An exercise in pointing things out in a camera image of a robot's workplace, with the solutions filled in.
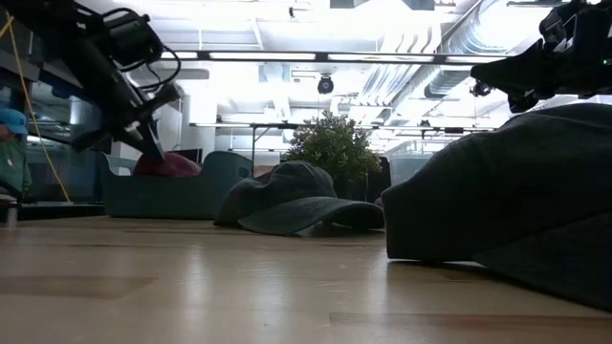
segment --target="wooden surface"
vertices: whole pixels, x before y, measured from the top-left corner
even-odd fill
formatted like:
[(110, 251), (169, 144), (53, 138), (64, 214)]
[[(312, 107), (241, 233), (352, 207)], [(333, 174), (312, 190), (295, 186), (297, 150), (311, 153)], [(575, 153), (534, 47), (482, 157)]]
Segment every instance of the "wooden surface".
[(280, 238), (89, 218), (0, 234), (0, 343), (612, 343), (612, 317), (381, 234)]

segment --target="potted plant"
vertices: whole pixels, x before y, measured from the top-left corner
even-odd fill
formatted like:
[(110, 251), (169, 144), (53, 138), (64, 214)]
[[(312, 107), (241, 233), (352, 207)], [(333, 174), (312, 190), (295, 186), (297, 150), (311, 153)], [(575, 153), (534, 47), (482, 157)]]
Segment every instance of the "potted plant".
[(369, 149), (371, 132), (356, 128), (346, 116), (323, 111), (319, 118), (304, 121), (294, 132), (292, 147), (285, 155), (288, 161), (306, 161), (321, 167), (334, 179), (341, 198), (363, 198), (368, 172), (380, 172), (379, 157)]

